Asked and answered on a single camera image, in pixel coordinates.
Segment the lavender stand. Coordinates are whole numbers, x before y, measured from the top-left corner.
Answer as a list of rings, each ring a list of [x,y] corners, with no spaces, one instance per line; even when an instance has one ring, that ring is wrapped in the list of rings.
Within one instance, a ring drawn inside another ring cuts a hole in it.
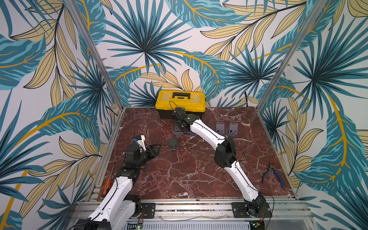
[[[217,123],[216,124],[216,132],[220,135],[225,134],[225,124],[224,123]]]
[[[230,123],[228,127],[228,135],[230,137],[236,137],[239,131],[239,124],[238,123]]]
[[[177,123],[174,123],[172,131],[173,131],[173,134],[176,136],[187,135],[187,133],[185,133],[184,131],[180,129]]]

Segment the dark grey stand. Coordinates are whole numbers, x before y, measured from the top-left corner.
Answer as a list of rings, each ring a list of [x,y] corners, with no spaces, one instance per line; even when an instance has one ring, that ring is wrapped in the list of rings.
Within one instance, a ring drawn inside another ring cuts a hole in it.
[[[171,150],[176,150],[179,148],[179,140],[178,138],[171,138],[167,141],[168,147]]]

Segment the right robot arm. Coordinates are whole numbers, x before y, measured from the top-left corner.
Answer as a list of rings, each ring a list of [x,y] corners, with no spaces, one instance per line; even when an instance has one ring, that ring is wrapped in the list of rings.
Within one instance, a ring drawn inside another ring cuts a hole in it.
[[[183,108],[175,108],[172,115],[183,129],[200,136],[214,150],[214,161],[231,176],[241,191],[245,203],[244,213],[253,218],[271,218],[273,210],[270,208],[263,194],[258,191],[243,171],[236,156],[236,146],[231,138],[226,138],[209,128],[199,116],[187,114]]]

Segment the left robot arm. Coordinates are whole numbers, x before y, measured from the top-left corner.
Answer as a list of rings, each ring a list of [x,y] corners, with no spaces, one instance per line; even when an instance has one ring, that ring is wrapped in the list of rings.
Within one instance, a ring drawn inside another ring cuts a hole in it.
[[[143,216],[141,199],[129,195],[140,176],[141,167],[156,158],[161,144],[143,147],[130,144],[125,151],[123,166],[116,173],[113,184],[97,209],[87,219],[79,219],[71,230],[121,230],[131,218]]]

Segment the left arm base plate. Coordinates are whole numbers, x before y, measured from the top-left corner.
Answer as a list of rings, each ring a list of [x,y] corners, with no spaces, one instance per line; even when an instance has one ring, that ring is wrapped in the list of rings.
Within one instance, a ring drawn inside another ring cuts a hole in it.
[[[133,218],[154,219],[155,211],[156,211],[155,203],[139,203],[136,204],[136,210]]]

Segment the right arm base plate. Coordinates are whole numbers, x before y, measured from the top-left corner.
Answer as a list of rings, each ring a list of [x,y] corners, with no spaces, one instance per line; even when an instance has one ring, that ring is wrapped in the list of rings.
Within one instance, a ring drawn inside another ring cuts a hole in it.
[[[232,213],[235,218],[270,218],[272,217],[272,209],[266,202],[259,208],[247,204],[246,202],[233,202],[231,203]]]

